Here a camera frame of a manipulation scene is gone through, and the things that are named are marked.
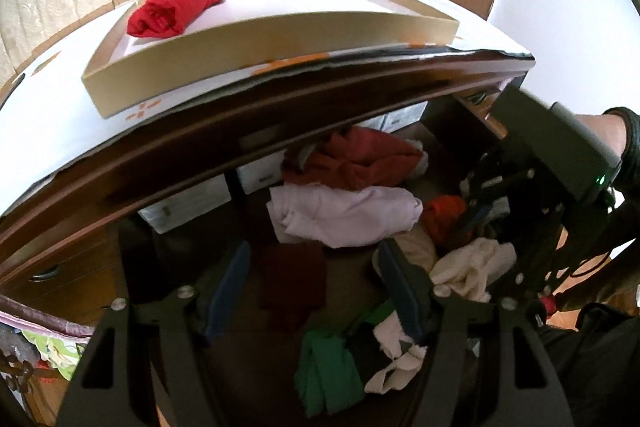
metal screw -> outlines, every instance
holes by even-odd
[[[445,286],[444,284],[436,284],[433,287],[433,294],[436,297],[447,298],[447,297],[450,297],[451,295],[451,288],[449,288],[448,286]]]
[[[196,290],[193,289],[193,286],[180,286],[178,288],[178,299],[190,299],[196,293]]]
[[[512,312],[518,307],[518,302],[516,301],[516,299],[513,299],[511,297],[505,297],[504,299],[502,299],[501,306],[503,309]]]
[[[115,312],[121,312],[126,307],[127,299],[124,299],[123,297],[116,297],[111,301],[111,309]]]

orange cloth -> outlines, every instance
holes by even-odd
[[[436,247],[445,245],[458,218],[465,211],[466,202],[460,196],[438,196],[425,204],[420,218]]]
[[[343,190],[363,190],[372,185],[395,187],[421,159],[422,151],[397,136],[351,127],[347,133],[335,132],[328,142],[318,145],[302,172],[297,158],[287,155],[282,178],[296,185],[320,183]]]

rust red garment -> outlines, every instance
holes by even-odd
[[[129,17],[127,33],[133,37],[165,39],[184,33],[204,10],[222,0],[146,0]]]
[[[420,219],[436,247],[445,246],[454,225],[465,211],[466,201],[460,196],[438,196],[425,204]]]
[[[261,304],[271,310],[270,328],[295,331],[326,303],[326,260],[318,241],[273,245],[259,253]]]
[[[363,190],[372,185],[395,187],[416,168],[422,151],[392,134],[364,127],[333,133],[309,155],[300,171],[297,158],[287,155],[282,165],[284,181],[296,185],[320,183],[343,190]]]

orange flower print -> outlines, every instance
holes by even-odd
[[[158,105],[160,102],[162,102],[162,99],[154,100],[153,102],[149,103],[149,105],[146,105],[146,102],[141,103],[135,112],[132,112],[131,114],[127,115],[127,118],[125,118],[125,120],[132,120],[133,118],[142,118],[143,116],[145,116],[146,110],[149,110],[152,107],[156,107],[156,105]]]

white storage box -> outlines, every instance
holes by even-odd
[[[245,194],[251,194],[259,188],[268,187],[282,179],[280,165],[284,160],[284,150],[274,152],[255,162],[238,167],[238,178]]]
[[[379,131],[382,129],[382,124],[385,122],[385,115],[381,114],[380,116],[374,116],[373,118],[369,118],[369,120],[365,120],[364,122],[357,123],[358,127],[366,127],[368,129],[375,129]]]
[[[164,233],[229,201],[231,194],[225,177],[221,174],[158,203],[150,204],[138,213],[156,232]]]
[[[382,124],[382,131],[395,132],[402,127],[411,125],[417,122],[424,113],[424,108],[427,107],[426,102],[420,102],[409,107],[403,107],[396,111],[392,111],[385,115],[385,121]]]

